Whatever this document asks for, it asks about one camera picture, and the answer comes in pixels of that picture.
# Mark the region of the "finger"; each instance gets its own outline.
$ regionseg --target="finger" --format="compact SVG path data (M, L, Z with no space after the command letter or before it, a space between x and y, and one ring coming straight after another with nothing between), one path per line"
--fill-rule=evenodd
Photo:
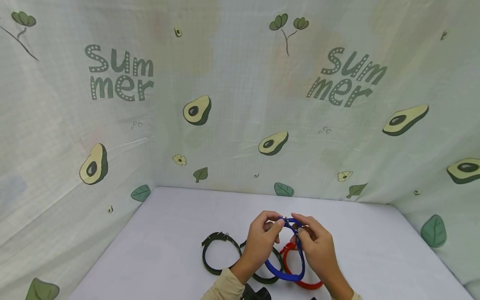
M310 229L310 227L308 226L303 226L303 229L305 229L308 234L310 234L310 238L315 241L317 239L317 236L315 235L315 233ZM290 239L290 242L291 243L296 243L297 242L297 238L295 237L295 235L293 235Z
M277 212L264 210L258 215L257 218L255 218L255 220L253 220L252 225L258 228L262 228L263 224L267 220L271 220L275 222L278 220L279 217L282 217L282 215Z
M292 213L292 217L300 221L303 225L308 225L316 236L320 236L326 229L313 217Z
M266 222L264 224L264 231L268 231L273 226L273 222Z
M303 248L308 249L309 247L311 247L313 244L313 240L310 238L310 234L308 234L308 232L303 228L299 228L298 233Z
M285 225L285 220L280 219L276 221L273 224L273 226L270 228L270 230L267 231L265 234L269 236L272 239L272 241L275 241L280 231L282 231L284 225Z

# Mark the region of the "light green fabric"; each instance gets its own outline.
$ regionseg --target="light green fabric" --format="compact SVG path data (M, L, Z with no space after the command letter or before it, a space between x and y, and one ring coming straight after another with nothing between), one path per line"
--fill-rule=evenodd
M392 204L480 298L479 10L1 3L0 298L66 299L144 185Z

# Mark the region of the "left hand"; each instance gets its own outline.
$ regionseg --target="left hand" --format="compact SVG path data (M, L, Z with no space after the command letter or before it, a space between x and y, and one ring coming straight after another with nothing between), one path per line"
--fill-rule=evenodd
M272 211L262 211L250 224L245 251L232 267L235 277L245 284L248 279L265 263L270 256L274 242L279 243L278 234L283 228L285 221L281 214Z

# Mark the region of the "sleeve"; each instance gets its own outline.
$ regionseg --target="sleeve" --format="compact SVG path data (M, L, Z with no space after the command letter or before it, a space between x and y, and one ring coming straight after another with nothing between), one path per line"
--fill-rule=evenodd
M362 300L362 297L354 291L352 300Z
M239 300L245 286L233 275L230 269L223 269L212 287L201 300Z

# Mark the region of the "wrist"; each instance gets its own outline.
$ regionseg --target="wrist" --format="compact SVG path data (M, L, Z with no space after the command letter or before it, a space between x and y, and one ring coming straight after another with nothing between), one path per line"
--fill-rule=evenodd
M238 281L245 285L250 277L258 270L258 267L251 263L245 256L242 256L230 269L232 274L238 279Z
M332 298L336 300L351 300L353 298L354 291L340 269L325 276L322 282Z

